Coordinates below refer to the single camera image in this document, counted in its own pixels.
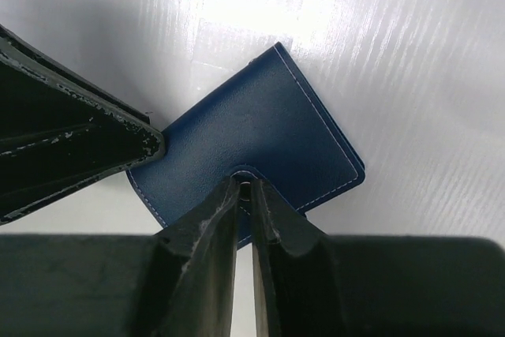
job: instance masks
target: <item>white surface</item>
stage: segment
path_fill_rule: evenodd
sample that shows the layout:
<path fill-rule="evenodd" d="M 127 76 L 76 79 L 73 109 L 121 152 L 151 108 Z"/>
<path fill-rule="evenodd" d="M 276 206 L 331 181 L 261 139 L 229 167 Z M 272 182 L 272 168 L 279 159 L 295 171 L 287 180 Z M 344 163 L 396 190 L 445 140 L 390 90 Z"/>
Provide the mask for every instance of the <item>white surface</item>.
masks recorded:
<path fill-rule="evenodd" d="M 367 165 L 318 227 L 505 244 L 503 0 L 0 0 L 0 23 L 159 128 L 280 40 Z M 158 229 L 119 174 L 0 231 Z M 234 336 L 251 277 L 246 248 Z"/>

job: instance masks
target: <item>scuffed black plastic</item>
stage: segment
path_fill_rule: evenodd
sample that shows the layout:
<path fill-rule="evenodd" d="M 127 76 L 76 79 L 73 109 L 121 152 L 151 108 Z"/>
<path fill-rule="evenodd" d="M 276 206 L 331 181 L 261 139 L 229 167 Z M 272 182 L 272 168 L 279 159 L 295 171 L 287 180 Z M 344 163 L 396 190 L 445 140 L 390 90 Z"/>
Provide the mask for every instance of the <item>scuffed black plastic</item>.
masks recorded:
<path fill-rule="evenodd" d="M 0 224 L 161 158 L 148 123 L 0 25 Z"/>
<path fill-rule="evenodd" d="M 235 179 L 156 236 L 0 237 L 2 335 L 230 335 L 240 197 L 258 336 L 505 335 L 496 244 L 328 236 L 268 183 Z"/>

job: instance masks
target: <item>wallet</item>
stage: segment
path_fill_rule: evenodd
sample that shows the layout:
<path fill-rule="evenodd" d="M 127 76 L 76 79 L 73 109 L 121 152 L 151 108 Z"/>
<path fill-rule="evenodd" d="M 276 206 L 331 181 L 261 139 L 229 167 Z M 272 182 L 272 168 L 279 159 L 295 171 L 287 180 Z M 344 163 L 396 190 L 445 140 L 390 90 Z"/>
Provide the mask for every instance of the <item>wallet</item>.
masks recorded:
<path fill-rule="evenodd" d="M 225 178 L 267 180 L 300 214 L 352 189 L 365 165 L 281 43 L 163 131 L 167 153 L 129 170 L 133 188 L 166 227 Z M 250 241 L 240 200 L 239 246 Z"/>

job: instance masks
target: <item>leather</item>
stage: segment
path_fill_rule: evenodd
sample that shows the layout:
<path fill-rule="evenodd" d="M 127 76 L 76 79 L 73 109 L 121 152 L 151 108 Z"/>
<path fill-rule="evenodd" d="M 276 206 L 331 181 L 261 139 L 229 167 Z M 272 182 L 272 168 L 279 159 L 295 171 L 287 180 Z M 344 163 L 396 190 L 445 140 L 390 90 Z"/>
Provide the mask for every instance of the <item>leather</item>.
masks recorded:
<path fill-rule="evenodd" d="M 265 178 L 298 213 L 359 185 L 365 166 L 277 43 L 163 131 L 168 153 L 128 172 L 164 226 L 226 176 Z M 249 242 L 242 201 L 239 245 Z"/>

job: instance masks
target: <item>white table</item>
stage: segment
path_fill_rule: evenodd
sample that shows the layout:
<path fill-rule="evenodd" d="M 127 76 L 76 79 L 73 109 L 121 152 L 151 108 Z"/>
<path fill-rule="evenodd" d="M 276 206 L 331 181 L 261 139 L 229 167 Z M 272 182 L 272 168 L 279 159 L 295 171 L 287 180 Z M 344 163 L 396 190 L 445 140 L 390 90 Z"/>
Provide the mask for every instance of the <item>white table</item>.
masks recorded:
<path fill-rule="evenodd" d="M 160 129 L 279 40 L 367 165 L 311 221 L 505 245 L 504 0 L 0 0 L 0 24 Z M 159 228 L 118 174 L 0 232 Z M 233 336 L 255 335 L 250 252 Z"/>

